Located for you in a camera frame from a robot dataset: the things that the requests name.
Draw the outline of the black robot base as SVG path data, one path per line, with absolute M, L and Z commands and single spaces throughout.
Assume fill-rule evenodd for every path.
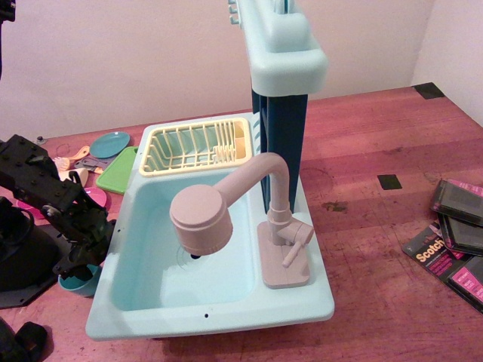
M 1 197 L 1 308 L 28 305 L 55 284 L 53 267 L 68 249 L 53 226 Z

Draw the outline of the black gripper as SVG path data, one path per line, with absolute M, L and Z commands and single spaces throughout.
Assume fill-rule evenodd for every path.
M 62 279 L 77 277 L 88 281 L 93 277 L 89 265 L 99 266 L 106 258 L 112 238 L 115 220 L 108 220 L 108 207 L 101 207 L 88 197 L 75 202 L 62 215 L 60 232 L 69 242 L 71 250 L 53 268 Z

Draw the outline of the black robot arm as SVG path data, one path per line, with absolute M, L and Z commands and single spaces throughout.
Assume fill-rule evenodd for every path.
M 72 171 L 62 180 L 45 149 L 15 134 L 1 143 L 1 186 L 39 210 L 71 244 L 53 272 L 63 279 L 90 280 L 88 267 L 105 260 L 115 223 L 88 195 L 79 176 Z

